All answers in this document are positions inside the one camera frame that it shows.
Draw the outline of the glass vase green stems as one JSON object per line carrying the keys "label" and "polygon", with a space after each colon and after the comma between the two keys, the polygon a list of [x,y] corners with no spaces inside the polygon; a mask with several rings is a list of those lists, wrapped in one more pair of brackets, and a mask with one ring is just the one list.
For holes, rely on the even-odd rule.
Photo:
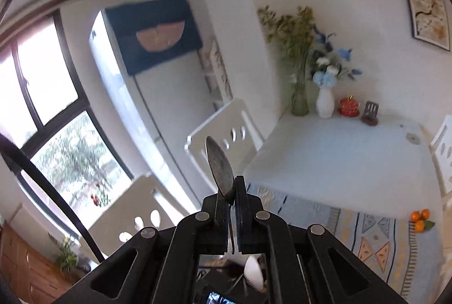
{"label": "glass vase green stems", "polygon": [[315,19],[312,8],[298,6],[293,15],[279,15],[270,6],[264,6],[257,10],[257,15],[267,42],[277,44],[282,59],[293,71],[290,112],[294,116],[306,116],[309,113],[306,90],[307,61],[314,41]]}

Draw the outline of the white chair far right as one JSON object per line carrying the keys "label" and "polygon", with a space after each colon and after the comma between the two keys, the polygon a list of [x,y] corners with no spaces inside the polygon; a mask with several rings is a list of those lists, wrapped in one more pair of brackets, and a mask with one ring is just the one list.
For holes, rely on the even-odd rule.
{"label": "white chair far right", "polygon": [[452,116],[444,118],[437,134],[431,141],[429,149],[437,173],[443,209],[451,206],[451,153],[452,153]]}

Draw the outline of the white chair far left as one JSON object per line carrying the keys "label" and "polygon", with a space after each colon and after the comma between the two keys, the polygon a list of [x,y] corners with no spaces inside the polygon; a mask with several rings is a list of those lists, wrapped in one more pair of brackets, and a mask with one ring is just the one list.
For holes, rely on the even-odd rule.
{"label": "white chair far left", "polygon": [[205,140],[211,136],[225,152],[234,174],[240,175],[260,150],[260,136],[243,100],[235,98],[188,135],[185,151],[204,182],[213,191],[217,186],[208,165]]}

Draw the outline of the mandarin orange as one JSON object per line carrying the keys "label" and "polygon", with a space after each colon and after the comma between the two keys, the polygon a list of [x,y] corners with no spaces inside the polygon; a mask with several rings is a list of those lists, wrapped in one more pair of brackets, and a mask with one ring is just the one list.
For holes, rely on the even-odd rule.
{"label": "mandarin orange", "polygon": [[414,223],[414,231],[416,233],[422,233],[425,230],[425,221],[418,220]]}
{"label": "mandarin orange", "polygon": [[413,211],[410,216],[410,221],[416,223],[416,222],[420,221],[421,218],[422,218],[422,215],[421,215],[420,211]]}
{"label": "mandarin orange", "polygon": [[430,213],[430,210],[429,210],[429,209],[423,209],[423,210],[421,211],[421,218],[422,218],[422,220],[424,220],[424,221],[426,221],[427,219],[429,219],[430,215],[431,215],[431,213]]}

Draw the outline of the white chair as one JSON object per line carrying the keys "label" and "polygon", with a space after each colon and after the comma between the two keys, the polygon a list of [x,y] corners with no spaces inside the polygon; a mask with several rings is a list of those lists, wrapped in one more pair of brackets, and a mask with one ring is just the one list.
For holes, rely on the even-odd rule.
{"label": "white chair", "polygon": [[243,100],[235,98],[188,135],[185,151],[204,182],[213,191],[217,186],[208,165],[205,140],[211,136],[225,152],[234,174],[240,175],[260,150],[260,136]]}
{"label": "white chair", "polygon": [[89,227],[104,257],[119,249],[144,227],[158,230],[176,226],[189,212],[149,174],[137,178]]}
{"label": "white chair", "polygon": [[443,209],[451,206],[451,153],[452,153],[452,116],[444,118],[437,134],[431,141],[429,149],[437,173]]}

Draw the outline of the patterned blue woven table mat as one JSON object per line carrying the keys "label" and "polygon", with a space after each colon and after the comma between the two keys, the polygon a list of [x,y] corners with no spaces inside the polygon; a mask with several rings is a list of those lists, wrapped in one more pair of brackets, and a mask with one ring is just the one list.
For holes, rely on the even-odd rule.
{"label": "patterned blue woven table mat", "polygon": [[442,243],[436,227],[418,233],[414,223],[289,195],[257,184],[247,191],[288,224],[321,224],[408,303],[434,303],[440,288]]}

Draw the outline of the white chair near left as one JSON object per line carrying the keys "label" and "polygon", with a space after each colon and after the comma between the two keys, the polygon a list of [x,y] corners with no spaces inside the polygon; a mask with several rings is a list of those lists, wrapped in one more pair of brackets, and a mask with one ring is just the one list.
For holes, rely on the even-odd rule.
{"label": "white chair near left", "polygon": [[189,212],[149,174],[137,178],[89,227],[104,257],[119,249],[144,227],[158,230],[176,226]]}

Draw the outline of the silver metal spoon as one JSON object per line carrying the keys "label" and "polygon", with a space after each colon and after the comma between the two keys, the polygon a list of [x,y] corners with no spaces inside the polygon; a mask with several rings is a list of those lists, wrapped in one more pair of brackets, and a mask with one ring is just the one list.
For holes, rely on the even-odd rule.
{"label": "silver metal spoon", "polygon": [[227,203],[228,236],[231,242],[231,253],[235,254],[234,232],[231,220],[231,207],[234,205],[235,200],[234,173],[225,152],[212,136],[206,137],[205,149],[211,174],[218,188],[218,194]]}

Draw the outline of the white dotted rice paddle small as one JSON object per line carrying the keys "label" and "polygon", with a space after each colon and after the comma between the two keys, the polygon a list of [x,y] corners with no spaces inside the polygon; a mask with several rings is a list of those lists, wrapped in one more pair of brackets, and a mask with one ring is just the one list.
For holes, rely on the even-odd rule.
{"label": "white dotted rice paddle small", "polygon": [[226,253],[225,258],[241,268],[246,283],[257,291],[264,290],[264,275],[258,261],[258,255]]}

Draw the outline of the navy fridge cover cloth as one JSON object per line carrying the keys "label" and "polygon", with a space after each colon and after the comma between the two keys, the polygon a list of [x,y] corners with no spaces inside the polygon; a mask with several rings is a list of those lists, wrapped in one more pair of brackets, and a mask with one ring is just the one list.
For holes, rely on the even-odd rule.
{"label": "navy fridge cover cloth", "polygon": [[104,11],[130,76],[203,46],[187,0],[127,3]]}

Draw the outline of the dark phone stand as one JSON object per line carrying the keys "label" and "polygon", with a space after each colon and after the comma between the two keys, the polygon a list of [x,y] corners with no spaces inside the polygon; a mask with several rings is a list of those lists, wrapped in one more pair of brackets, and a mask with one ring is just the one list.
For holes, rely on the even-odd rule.
{"label": "dark phone stand", "polygon": [[378,125],[378,111],[379,105],[375,102],[367,101],[364,107],[364,112],[361,121],[370,127],[375,127]]}

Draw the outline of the red lidded tea cup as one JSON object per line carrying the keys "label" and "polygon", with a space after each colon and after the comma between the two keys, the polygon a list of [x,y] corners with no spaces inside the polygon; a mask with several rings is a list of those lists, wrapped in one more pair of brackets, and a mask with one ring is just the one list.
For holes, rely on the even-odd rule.
{"label": "red lidded tea cup", "polygon": [[338,112],[341,116],[354,118],[359,115],[359,105],[352,95],[342,97],[338,102]]}

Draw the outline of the potted green plant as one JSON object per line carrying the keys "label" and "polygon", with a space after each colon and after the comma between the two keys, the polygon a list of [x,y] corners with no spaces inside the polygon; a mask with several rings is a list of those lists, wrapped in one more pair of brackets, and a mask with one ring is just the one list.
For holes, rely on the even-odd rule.
{"label": "potted green plant", "polygon": [[58,249],[58,254],[55,257],[55,264],[60,268],[62,273],[75,275],[76,273],[88,274],[90,272],[89,263],[81,260],[81,258],[73,252],[75,241],[71,237],[65,237],[62,240],[57,240],[51,234],[49,234],[48,237]]}

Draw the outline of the white refrigerator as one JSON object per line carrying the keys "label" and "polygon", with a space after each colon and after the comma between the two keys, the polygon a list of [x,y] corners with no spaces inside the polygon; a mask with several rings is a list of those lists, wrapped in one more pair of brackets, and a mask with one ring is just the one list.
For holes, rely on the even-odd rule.
{"label": "white refrigerator", "polygon": [[188,135],[214,111],[197,52],[129,75],[105,11],[97,13],[90,48],[116,112],[152,173],[190,213],[211,188],[185,151]]}

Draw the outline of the black framed window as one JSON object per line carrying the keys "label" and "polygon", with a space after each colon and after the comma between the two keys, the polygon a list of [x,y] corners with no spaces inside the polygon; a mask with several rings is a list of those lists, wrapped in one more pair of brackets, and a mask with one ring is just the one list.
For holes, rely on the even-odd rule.
{"label": "black framed window", "polygon": [[1,45],[1,134],[91,228],[131,185],[91,108],[59,11]]}

